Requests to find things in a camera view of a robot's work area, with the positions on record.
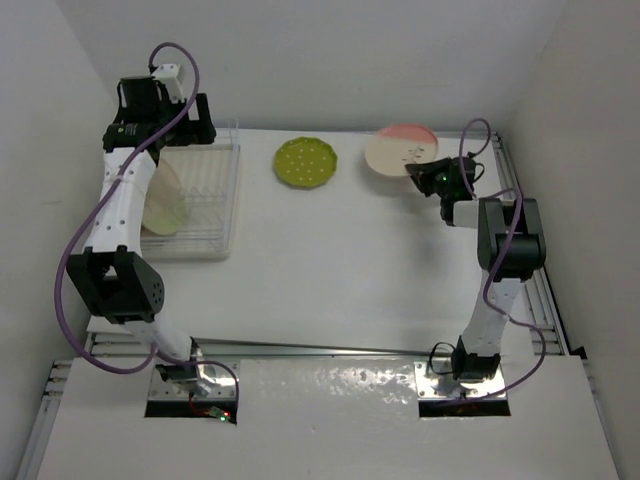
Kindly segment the cream and pink plate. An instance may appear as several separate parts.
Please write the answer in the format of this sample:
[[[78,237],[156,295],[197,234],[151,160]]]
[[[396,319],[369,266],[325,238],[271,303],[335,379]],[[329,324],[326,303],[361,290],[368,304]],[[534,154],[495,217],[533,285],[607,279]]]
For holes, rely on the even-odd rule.
[[[439,140],[421,124],[394,124],[379,130],[366,144],[364,158],[368,167],[385,177],[408,175],[408,164],[435,160]]]

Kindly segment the cream and green plate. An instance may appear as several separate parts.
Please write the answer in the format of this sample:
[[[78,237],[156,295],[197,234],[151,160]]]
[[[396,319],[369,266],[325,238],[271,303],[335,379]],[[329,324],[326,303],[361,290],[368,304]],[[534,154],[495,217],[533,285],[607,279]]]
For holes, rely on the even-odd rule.
[[[149,183],[142,227],[159,236],[176,234],[189,216],[180,178],[165,160],[161,160]]]

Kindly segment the green polka dot plate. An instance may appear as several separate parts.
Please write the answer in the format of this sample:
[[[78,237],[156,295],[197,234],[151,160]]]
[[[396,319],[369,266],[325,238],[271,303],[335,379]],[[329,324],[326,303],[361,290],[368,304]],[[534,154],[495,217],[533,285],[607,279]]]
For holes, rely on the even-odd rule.
[[[273,170],[283,184],[297,189],[325,185],[335,174],[338,155],[333,147],[316,137],[286,141],[275,152]]]

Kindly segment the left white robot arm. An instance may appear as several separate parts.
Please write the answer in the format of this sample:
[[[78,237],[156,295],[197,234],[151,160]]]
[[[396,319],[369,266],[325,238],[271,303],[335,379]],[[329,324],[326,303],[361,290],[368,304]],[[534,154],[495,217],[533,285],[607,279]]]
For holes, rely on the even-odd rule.
[[[160,274],[142,257],[144,204],[160,153],[170,146],[208,145],[216,132],[205,95],[185,95],[174,74],[128,77],[117,86],[118,110],[103,136],[100,200],[81,224],[81,252],[72,237],[56,273],[69,277],[89,312],[121,326],[153,353],[176,363],[192,358],[194,342],[166,320]]]

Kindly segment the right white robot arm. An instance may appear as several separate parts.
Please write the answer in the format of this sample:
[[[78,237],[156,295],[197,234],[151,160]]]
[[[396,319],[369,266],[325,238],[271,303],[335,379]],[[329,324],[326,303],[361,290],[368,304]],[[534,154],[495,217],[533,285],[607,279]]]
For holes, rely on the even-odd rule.
[[[453,379],[472,382],[497,372],[504,329],[514,321],[513,302],[546,260],[537,201],[517,188],[477,197],[477,168],[473,154],[405,166],[422,194],[439,198],[440,216],[448,226],[476,231],[481,287],[471,319],[453,348],[450,367]]]

